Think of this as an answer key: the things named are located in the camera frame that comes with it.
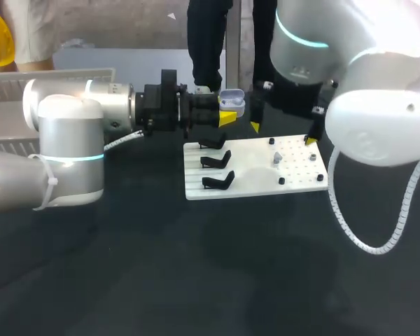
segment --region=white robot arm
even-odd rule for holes
[[[140,93],[131,85],[95,80],[29,81],[24,118],[39,132],[40,154],[0,152],[0,212],[95,202],[104,190],[106,149],[178,127],[186,137],[194,125],[221,127],[244,112],[242,91],[229,92],[234,99],[221,107],[217,94],[189,94],[176,77],[175,70],[163,70],[161,84]],[[134,132],[136,126],[143,131]],[[105,134],[119,139],[104,146]]]
[[[325,127],[343,154],[420,160],[420,0],[281,0],[271,58],[298,85],[337,77]]]

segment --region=metal tray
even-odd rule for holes
[[[22,110],[25,85],[31,79],[93,79],[113,82],[115,69],[55,70],[34,73],[0,73],[0,151],[28,156],[39,152],[39,134],[29,129]]]

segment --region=black table surface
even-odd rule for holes
[[[308,126],[270,109],[261,136]],[[247,119],[227,133],[255,137]],[[117,148],[96,204],[0,214],[0,335],[420,335],[420,184],[401,242],[373,256],[327,192],[187,201],[182,145],[177,132]],[[361,239],[390,237],[413,167],[341,158],[337,196]]]

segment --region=white fixture plate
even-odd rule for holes
[[[183,146],[185,196],[187,200],[215,200],[289,193],[307,193],[328,189],[328,175],[317,143],[305,145],[304,135],[279,136],[274,145],[270,138],[229,140],[220,150],[202,148],[198,143]],[[200,159],[208,156],[221,160],[226,151],[232,157],[225,169],[202,168]],[[274,154],[279,152],[283,160],[274,164]],[[316,154],[316,160],[310,156]],[[204,189],[203,177],[225,180],[230,171],[235,180],[228,190]],[[317,176],[323,175],[323,181]],[[280,185],[279,179],[285,178]]]

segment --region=white spiral cable wrap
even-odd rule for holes
[[[109,151],[112,148],[114,148],[116,146],[119,146],[119,145],[121,145],[121,144],[123,144],[125,142],[131,141],[131,140],[134,140],[134,139],[138,139],[138,138],[143,138],[143,137],[144,137],[143,131],[137,131],[135,133],[131,133],[131,134],[127,135],[127,136],[124,136],[123,138],[121,138],[119,140],[116,140],[114,142],[111,142],[109,145],[106,145],[104,147],[104,151],[105,152],[106,151]]]
[[[337,203],[334,177],[336,162],[339,157],[339,154],[339,150],[335,148],[332,152],[330,163],[328,165],[328,194],[330,196],[331,206],[333,208],[333,211],[335,212],[336,218],[339,221],[339,224],[341,225],[342,229],[345,231],[346,235],[355,245],[357,245],[357,247],[364,250],[365,252],[375,255],[382,255],[388,253],[391,249],[393,249],[396,246],[403,234],[403,230],[405,229],[406,220],[409,216],[409,210],[411,207],[412,196],[414,195],[417,182],[420,179],[420,162],[415,167],[414,172],[412,173],[411,178],[409,179],[409,183],[407,184],[405,196],[403,198],[401,206],[400,216],[398,217],[398,222],[395,231],[393,231],[392,237],[382,247],[371,247],[362,242],[359,238],[357,238],[353,231],[351,231],[349,225],[344,220],[342,212],[339,208],[339,204]]]

